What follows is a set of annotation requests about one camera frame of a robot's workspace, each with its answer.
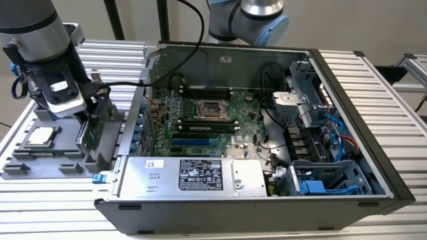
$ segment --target silver cylinder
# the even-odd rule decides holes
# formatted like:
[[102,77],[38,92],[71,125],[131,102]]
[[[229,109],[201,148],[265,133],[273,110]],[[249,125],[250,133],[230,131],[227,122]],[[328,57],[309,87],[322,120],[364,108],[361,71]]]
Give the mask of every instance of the silver cylinder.
[[243,11],[254,16],[266,17],[280,13],[286,0],[242,0]]
[[5,44],[11,40],[21,43],[19,53],[26,61],[39,62],[55,58],[71,42],[61,17],[45,28],[21,34],[0,33]]

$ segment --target black cable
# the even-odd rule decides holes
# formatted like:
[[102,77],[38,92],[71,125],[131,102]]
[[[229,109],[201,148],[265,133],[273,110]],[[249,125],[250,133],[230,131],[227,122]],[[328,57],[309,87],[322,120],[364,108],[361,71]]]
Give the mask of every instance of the black cable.
[[181,74],[181,73],[178,73],[178,72],[174,72],[174,73],[171,74],[171,76],[169,77],[169,81],[167,81],[167,88],[169,88],[169,89],[171,88],[173,78],[174,78],[175,76],[181,76],[182,79],[185,78],[183,74]]
[[273,150],[273,149],[278,149],[278,148],[286,147],[288,145],[284,144],[284,145],[280,145],[280,146],[275,146],[275,147],[265,147],[262,144],[259,144],[259,146],[266,150]]
[[280,146],[277,146],[277,147],[266,147],[266,146],[263,146],[263,145],[262,145],[262,141],[263,141],[263,139],[266,138],[267,135],[269,135],[269,134],[266,134],[266,135],[261,138],[261,140],[258,141],[258,146],[259,146],[261,148],[263,148],[263,149],[266,149],[266,150],[271,150],[271,149],[278,149],[278,148],[282,148],[282,147],[286,147],[286,146],[288,146],[286,144],[280,145]]
[[131,86],[137,86],[137,87],[153,87],[154,85],[159,84],[163,80],[167,79],[167,77],[174,74],[174,72],[189,62],[189,60],[193,58],[193,56],[195,55],[197,51],[199,50],[202,41],[203,41],[203,35],[206,32],[206,21],[203,19],[202,13],[199,11],[199,9],[186,0],[177,0],[179,1],[182,4],[185,4],[187,7],[190,7],[195,13],[198,14],[199,18],[201,18],[201,23],[202,23],[202,31],[201,31],[201,37],[199,37],[199,41],[191,51],[191,53],[189,54],[189,56],[186,57],[186,59],[177,65],[177,67],[174,67],[174,69],[171,71],[169,71],[163,76],[161,76],[158,78],[157,81],[154,81],[153,83],[137,83],[137,82],[130,82],[130,81],[117,81],[117,82],[107,82],[103,83],[99,87],[101,88],[107,88],[110,86],[118,86],[118,85],[131,85]]
[[269,63],[266,63],[266,64],[261,67],[261,71],[259,71],[259,89],[261,89],[261,91],[263,91],[263,72],[265,72],[265,69],[266,69],[266,67],[267,67],[269,65],[275,65],[275,66],[278,66],[278,67],[281,68],[282,74],[285,74],[285,69],[284,69],[284,67],[281,66],[280,63],[277,63],[277,62],[269,62]]
[[3,122],[0,122],[0,125],[6,126],[6,127],[9,127],[9,128],[13,128],[11,125],[9,125],[9,124],[6,124],[6,123],[3,123]]
[[[18,95],[18,86],[21,84],[21,95]],[[29,76],[27,73],[22,70],[19,77],[13,83],[11,94],[14,99],[25,99],[29,95]]]
[[[270,99],[270,98],[265,97],[265,98],[259,101],[259,107],[262,107],[262,102],[266,101],[267,99]],[[267,111],[267,107],[265,106],[263,108],[265,108],[265,111],[266,111],[269,117],[271,118],[271,120],[286,130],[288,127],[274,118],[274,116],[271,115],[271,113]]]
[[416,112],[418,112],[422,109],[422,106],[425,104],[426,100],[422,100],[418,104],[418,107],[416,108]]

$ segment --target wire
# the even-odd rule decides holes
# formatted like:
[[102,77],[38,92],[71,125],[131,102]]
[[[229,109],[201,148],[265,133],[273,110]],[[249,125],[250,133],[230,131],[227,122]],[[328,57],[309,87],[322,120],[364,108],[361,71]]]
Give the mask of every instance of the wire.
[[418,112],[422,109],[425,102],[426,102],[425,99],[420,102],[418,107],[416,108],[416,112]]
[[308,110],[302,115],[300,115],[300,117],[298,117],[298,119],[297,119],[297,121],[296,121],[296,127],[301,124],[301,121],[302,121],[302,119],[304,119],[304,116],[310,112],[312,109],[313,109],[313,108],[309,108],[309,110]]
[[342,139],[346,139],[349,141],[352,141],[356,145],[356,150],[360,151],[360,144],[357,143],[357,141],[350,137],[350,136],[345,136],[345,135],[337,135],[340,136]]
[[117,81],[117,82],[107,82],[103,83],[101,85],[101,88],[107,88],[110,86],[118,86],[118,85],[131,85],[131,86],[137,86],[137,87],[153,87],[154,85],[159,84],[162,81],[165,81],[167,79],[167,77],[174,74],[174,72],[189,62],[189,60],[193,58],[193,56],[195,55],[197,51],[199,50],[202,41],[203,41],[203,35],[206,32],[206,21],[203,19],[203,15],[199,11],[199,9],[186,0],[177,0],[179,1],[182,4],[185,4],[187,7],[190,7],[195,13],[198,14],[199,18],[201,18],[201,24],[202,24],[202,30],[201,30],[201,36],[199,36],[199,40],[198,43],[191,51],[191,53],[189,54],[189,56],[186,57],[186,59],[177,65],[177,67],[173,68],[171,71],[169,71],[165,75],[162,75],[157,81],[151,82],[151,83],[137,83],[137,82],[130,82],[130,81]]
[[318,137],[317,137],[317,141],[318,141],[320,148],[321,148],[321,151],[322,151],[321,162],[324,162],[324,155],[326,156],[328,161],[332,162],[329,150],[328,150],[326,146],[322,145],[322,141],[321,141],[322,136],[326,135],[326,134],[330,134],[330,131],[324,131],[324,132],[318,135]]
[[[17,78],[15,82],[13,83],[11,94],[14,99],[25,99],[29,95],[29,76],[26,70],[19,68],[19,77]],[[18,86],[21,84],[21,95],[18,95]]]
[[288,145],[284,144],[284,145],[280,145],[280,146],[275,146],[275,147],[265,147],[262,144],[259,144],[261,148],[266,149],[266,150],[273,150],[273,149],[278,149],[278,148],[282,148],[282,147],[286,147]]
[[[341,132],[345,133],[346,124],[337,117],[332,116],[330,114],[324,114],[324,116],[328,117],[330,120],[333,120],[334,122],[337,122],[341,125]],[[334,160],[334,163],[338,163],[341,161],[344,154],[345,154],[345,141],[341,141],[340,152],[338,152],[337,158]]]
[[[267,97],[263,97],[263,98],[259,100],[259,109],[262,109],[262,102],[263,102],[263,101],[267,101],[267,100],[271,100],[271,101],[273,101],[273,99],[271,99],[271,98],[267,98]],[[274,118],[274,116],[271,115],[271,113],[267,111],[267,107],[266,107],[266,106],[263,107],[263,109],[265,109],[269,117],[271,118],[271,120],[273,120],[284,129],[288,129],[288,127]]]
[[275,65],[275,66],[278,66],[278,67],[281,68],[282,75],[285,75],[285,69],[284,69],[284,67],[281,66],[280,63],[277,63],[277,62],[269,62],[269,63],[266,63],[266,64],[261,67],[261,71],[259,71],[259,89],[261,89],[262,92],[263,92],[263,76],[266,76],[266,75],[263,75],[263,72],[265,72],[265,69],[266,69],[266,67],[267,67],[269,65]]
[[345,140],[352,146],[357,147],[357,145],[353,143],[353,141],[350,141],[348,138],[345,138]]
[[9,125],[9,124],[6,124],[6,123],[3,123],[3,122],[0,122],[0,125],[6,126],[6,127],[9,127],[9,128],[13,128],[11,125]]
[[185,78],[183,74],[181,74],[181,73],[178,73],[178,72],[174,72],[174,73],[171,74],[171,76],[169,76],[167,88],[171,88],[173,78],[174,78],[175,76],[181,76],[181,79]]
[[263,145],[262,145],[262,141],[265,140],[265,138],[266,138],[267,135],[269,135],[269,134],[266,134],[266,135],[261,138],[261,140],[258,141],[258,146],[259,146],[262,149],[273,150],[273,149],[278,149],[278,148],[282,148],[282,147],[286,147],[286,146],[288,146],[286,144],[280,145],[280,146],[275,146],[275,147],[266,147],[266,146],[263,146]]

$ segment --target metal bracket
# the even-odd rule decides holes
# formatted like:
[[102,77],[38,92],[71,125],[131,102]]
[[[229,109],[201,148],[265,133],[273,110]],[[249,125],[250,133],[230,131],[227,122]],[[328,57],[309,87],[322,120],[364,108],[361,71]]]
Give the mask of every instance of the metal bracket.
[[273,93],[275,103],[284,106],[297,106],[300,104],[309,104],[305,95],[296,94],[288,91],[277,91]]

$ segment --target blue latch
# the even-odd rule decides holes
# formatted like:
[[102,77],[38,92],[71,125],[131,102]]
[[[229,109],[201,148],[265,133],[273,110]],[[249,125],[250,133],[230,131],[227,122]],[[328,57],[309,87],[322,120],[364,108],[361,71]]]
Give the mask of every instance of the blue latch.
[[322,181],[313,181],[313,180],[308,180],[304,181],[301,184],[301,191],[304,194],[325,194],[328,192],[326,187],[324,185]]
[[94,184],[106,184],[107,183],[107,175],[105,174],[95,174],[93,178]]

